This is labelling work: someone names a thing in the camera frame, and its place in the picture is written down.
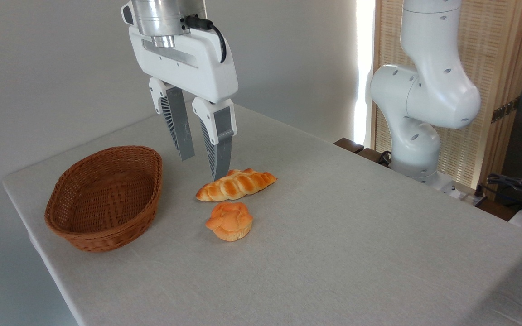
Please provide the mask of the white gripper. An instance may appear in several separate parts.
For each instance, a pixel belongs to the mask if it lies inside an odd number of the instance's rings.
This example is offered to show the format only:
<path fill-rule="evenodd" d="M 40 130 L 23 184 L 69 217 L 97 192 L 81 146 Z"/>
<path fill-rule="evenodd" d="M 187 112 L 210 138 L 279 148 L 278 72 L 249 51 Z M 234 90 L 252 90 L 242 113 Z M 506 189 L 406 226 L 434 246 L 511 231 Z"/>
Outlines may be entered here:
<path fill-rule="evenodd" d="M 238 91 L 229 46 L 224 62 L 220 62 L 220 39 L 214 32 L 192 29 L 176 35 L 173 48 L 154 46 L 133 26 L 129 27 L 129 37 L 141 70 L 151 76 L 149 89 L 155 111 L 164 117 L 181 160 L 195 156 L 185 90 L 197 96 L 192 107 L 201 124 L 212 180 L 226 176 L 232 136 L 237 134 L 234 103 L 229 98 Z"/>

